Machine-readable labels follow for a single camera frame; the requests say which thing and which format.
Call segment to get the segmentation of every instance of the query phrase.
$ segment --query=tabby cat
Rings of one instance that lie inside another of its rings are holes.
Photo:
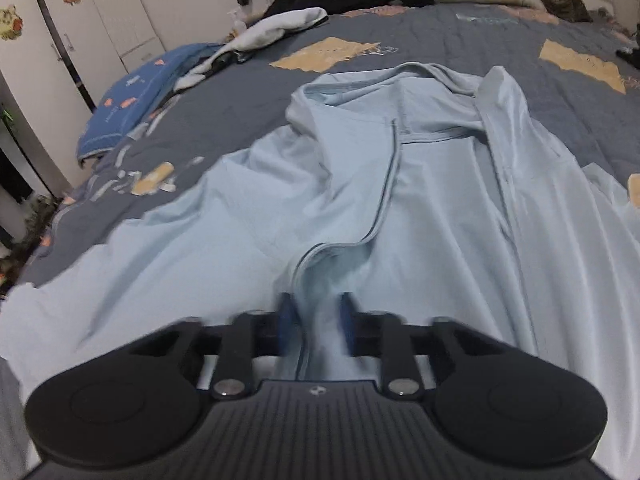
[[[546,10],[568,22],[592,22],[582,0],[542,0]]]

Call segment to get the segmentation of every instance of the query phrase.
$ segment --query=cabinet handle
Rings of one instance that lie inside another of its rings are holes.
[[[59,61],[59,62],[62,61],[62,56],[60,56],[60,53],[56,49],[56,46],[53,43],[51,43],[51,47],[53,49],[53,52],[56,53],[56,60]]]
[[[66,50],[68,52],[75,52],[76,50],[74,48],[73,43],[71,43],[71,40],[69,39],[69,35],[68,34],[65,34],[65,39],[66,39]]]

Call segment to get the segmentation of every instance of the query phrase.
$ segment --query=light blue jacket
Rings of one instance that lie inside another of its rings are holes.
[[[600,389],[595,459],[640,471],[640,214],[529,116],[501,67],[331,74],[284,126],[0,314],[24,397],[48,377],[186,316],[220,324],[292,290],[309,379],[375,378],[346,355],[337,298],[410,323],[447,316]],[[291,377],[286,363],[276,372]]]

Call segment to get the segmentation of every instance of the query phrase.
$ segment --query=blue blanket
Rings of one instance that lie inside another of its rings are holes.
[[[222,45],[195,43],[162,54],[130,73],[104,95],[78,141],[78,161],[111,151],[172,90],[174,82]]]

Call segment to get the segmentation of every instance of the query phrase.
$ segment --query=black cable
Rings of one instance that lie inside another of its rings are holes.
[[[11,115],[9,115],[5,110],[0,110],[0,120],[2,121],[2,124],[4,124],[4,127],[6,128],[6,130],[9,132],[9,135],[11,135],[11,138],[14,140],[15,145],[18,146],[18,150],[20,150],[20,153],[24,157],[24,160],[27,161],[27,164],[33,170],[33,173],[36,174],[38,179],[41,181],[42,185],[46,188],[47,191],[49,191],[49,194],[51,195],[51,197],[55,198],[56,197],[55,193],[53,193],[53,191],[50,189],[50,187],[47,186],[47,183],[45,182],[45,180],[41,176],[40,172],[31,163],[31,161],[29,160],[29,157],[27,156],[27,154],[24,152],[22,146],[20,145],[20,142],[18,142],[18,139],[15,137],[14,130],[13,130],[13,128],[14,128],[13,119],[11,119]]]

